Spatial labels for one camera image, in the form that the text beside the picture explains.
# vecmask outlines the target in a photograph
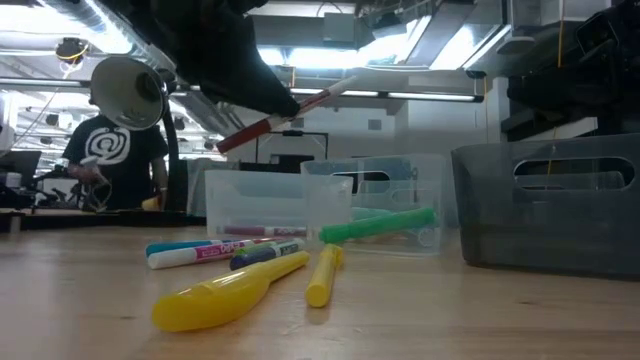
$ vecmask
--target t-shirt graphic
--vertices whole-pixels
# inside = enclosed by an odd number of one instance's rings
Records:
[[[86,156],[97,156],[98,165],[123,162],[131,149],[131,133],[121,127],[101,127],[93,130],[85,144]]]

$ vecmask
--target desk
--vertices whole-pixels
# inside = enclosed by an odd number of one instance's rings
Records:
[[[0,359],[640,358],[640,284],[468,267],[455,246],[426,259],[347,253],[324,310],[304,302],[307,266],[238,321],[162,333],[150,323],[158,296],[227,263],[152,271],[144,246],[204,236],[91,228],[0,238]]]

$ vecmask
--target ceiling duct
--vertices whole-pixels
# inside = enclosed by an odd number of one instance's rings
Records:
[[[106,53],[120,53],[147,63],[154,68],[175,70],[173,62],[160,50],[142,40],[131,27],[97,0],[37,0],[69,20],[87,27],[95,36],[91,43]]]
[[[434,12],[407,65],[430,66],[475,9],[474,0],[443,0]]]

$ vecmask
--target yellow marker cap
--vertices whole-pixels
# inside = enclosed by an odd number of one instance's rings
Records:
[[[309,306],[324,307],[329,303],[333,275],[341,264],[342,248],[333,244],[326,245],[320,253],[318,264],[304,293]]]

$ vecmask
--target green marker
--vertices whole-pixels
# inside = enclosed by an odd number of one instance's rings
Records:
[[[325,244],[340,244],[347,239],[386,234],[422,227],[435,222],[436,214],[433,209],[423,208],[358,220],[345,225],[325,226],[320,231],[320,240]]]

